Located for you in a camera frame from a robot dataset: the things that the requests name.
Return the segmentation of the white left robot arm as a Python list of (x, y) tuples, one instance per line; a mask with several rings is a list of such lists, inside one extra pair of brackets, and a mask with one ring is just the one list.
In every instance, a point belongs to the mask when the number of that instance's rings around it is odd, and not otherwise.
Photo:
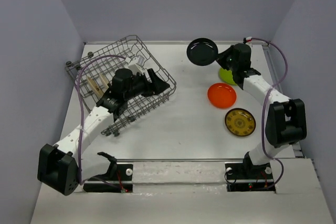
[(160, 79), (153, 69), (146, 74), (133, 74), (122, 68), (115, 72), (107, 90), (88, 116), (54, 145), (45, 144), (39, 152), (37, 179), (59, 193), (68, 196), (85, 180), (111, 179), (117, 171), (117, 159), (106, 152), (98, 152), (99, 163), (82, 158), (84, 151), (111, 123), (128, 108), (128, 101), (137, 97), (152, 97), (167, 90), (170, 85)]

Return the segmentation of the cream plate black patch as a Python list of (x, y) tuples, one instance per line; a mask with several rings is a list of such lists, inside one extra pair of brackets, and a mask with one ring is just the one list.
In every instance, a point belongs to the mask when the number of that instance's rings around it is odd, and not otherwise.
[(102, 85), (104, 86), (104, 88), (107, 90), (110, 84), (108, 78), (103, 73), (99, 73), (99, 79)]

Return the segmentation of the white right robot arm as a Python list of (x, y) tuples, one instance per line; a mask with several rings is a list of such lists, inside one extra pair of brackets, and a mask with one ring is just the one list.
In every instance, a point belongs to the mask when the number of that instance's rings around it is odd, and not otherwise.
[(261, 142), (245, 154), (241, 166), (243, 174), (253, 178), (284, 148), (307, 137), (305, 104), (280, 93), (251, 67), (251, 47), (247, 44), (230, 46), (218, 55), (216, 62), (230, 70), (235, 83), (263, 107)]

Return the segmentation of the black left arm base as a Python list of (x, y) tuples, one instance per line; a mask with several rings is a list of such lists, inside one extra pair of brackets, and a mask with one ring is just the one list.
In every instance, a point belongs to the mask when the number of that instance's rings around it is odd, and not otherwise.
[(118, 163), (103, 175), (90, 178), (82, 186), (87, 193), (132, 193), (133, 164)]

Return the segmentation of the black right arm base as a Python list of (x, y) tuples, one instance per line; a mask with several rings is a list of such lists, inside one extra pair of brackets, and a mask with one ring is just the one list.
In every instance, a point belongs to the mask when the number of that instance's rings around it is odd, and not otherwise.
[(242, 163), (226, 163), (224, 180), (228, 192), (275, 191), (269, 163), (251, 170)]

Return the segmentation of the cream floral plate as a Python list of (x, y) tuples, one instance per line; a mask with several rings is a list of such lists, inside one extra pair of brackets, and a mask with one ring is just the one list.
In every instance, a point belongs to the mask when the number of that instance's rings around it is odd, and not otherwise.
[(93, 80), (91, 77), (86, 76), (86, 81), (93, 91), (93, 93), (97, 96), (97, 98), (102, 98), (104, 92), (101, 90), (100, 86)]

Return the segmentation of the lime green plate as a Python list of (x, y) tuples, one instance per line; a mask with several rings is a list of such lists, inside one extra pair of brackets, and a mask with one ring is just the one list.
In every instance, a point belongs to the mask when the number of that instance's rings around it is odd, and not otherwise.
[(230, 85), (236, 86), (237, 84), (235, 83), (235, 81), (233, 80), (233, 75), (232, 75), (232, 71), (231, 70), (226, 70), (223, 68), (220, 68), (218, 71), (218, 76), (219, 78)]

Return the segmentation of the orange plate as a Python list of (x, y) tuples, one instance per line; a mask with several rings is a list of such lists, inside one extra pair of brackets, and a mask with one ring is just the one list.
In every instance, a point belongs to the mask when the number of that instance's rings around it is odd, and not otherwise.
[(208, 88), (207, 97), (214, 107), (228, 109), (235, 104), (237, 94), (230, 85), (215, 83)]

